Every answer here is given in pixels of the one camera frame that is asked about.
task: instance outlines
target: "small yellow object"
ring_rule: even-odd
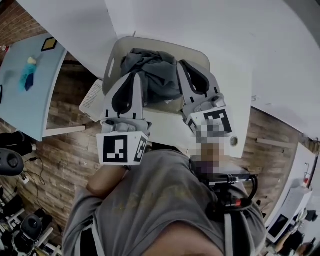
[[[28,58],[28,63],[36,65],[37,64],[37,60],[35,60],[34,58],[30,57],[30,58]]]
[[[54,49],[56,46],[57,40],[52,38],[48,38],[42,47],[42,51]]]

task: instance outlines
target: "white table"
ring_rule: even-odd
[[[16,42],[5,55],[0,69],[0,85],[3,85],[0,118],[40,142],[43,137],[86,129],[84,125],[47,129],[51,99],[67,54],[60,43],[52,50],[41,52],[45,40],[51,37],[46,33]],[[21,91],[19,80],[29,57],[37,59],[37,70],[33,87]]]
[[[224,95],[227,106],[231,108],[234,135],[238,144],[225,149],[225,154],[241,158],[249,125],[251,111],[252,74],[218,55],[208,56],[210,72],[214,74]],[[182,149],[196,149],[196,140],[182,116],[172,113],[156,112],[145,108],[143,117],[152,123],[150,141]]]

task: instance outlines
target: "white plastic basket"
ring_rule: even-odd
[[[189,60],[204,67],[208,71],[210,70],[208,57],[200,51],[169,42],[127,36],[119,39],[113,46],[103,78],[102,89],[104,95],[107,95],[112,86],[114,86],[114,84],[121,78],[121,63],[123,58],[127,56],[133,48],[166,52],[174,56],[177,61]],[[171,100],[170,102],[148,104],[144,109],[181,115],[180,110],[183,105],[184,100],[180,97],[178,99]]]
[[[102,85],[102,80],[95,81],[79,106],[80,111],[88,115],[94,122],[100,121],[103,116],[105,95],[102,90]]]

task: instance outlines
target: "black strap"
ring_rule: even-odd
[[[0,85],[0,104],[2,102],[2,91],[4,90],[4,87]]]
[[[96,243],[91,228],[82,231],[81,233],[80,253],[81,256],[98,256]]]
[[[241,212],[231,213],[232,220],[232,241],[233,241],[233,255],[234,256],[249,256],[251,255],[251,246],[249,234]]]

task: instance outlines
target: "person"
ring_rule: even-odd
[[[1,133],[0,148],[15,151],[22,157],[37,150],[37,146],[32,144],[21,131]]]
[[[216,149],[202,146],[202,164],[217,162]],[[88,218],[96,223],[100,249],[106,256],[225,255],[224,222],[212,221],[205,213],[217,196],[199,182],[190,163],[186,155],[171,148],[146,152],[141,164],[130,170],[103,166],[86,188],[76,192],[63,234],[63,255],[93,253],[94,229],[91,236],[85,235]],[[246,219],[258,253],[266,229],[255,203]]]
[[[304,242],[305,235],[299,231],[290,230],[276,244],[274,251],[281,256],[308,256],[314,249],[314,238],[311,242]]]

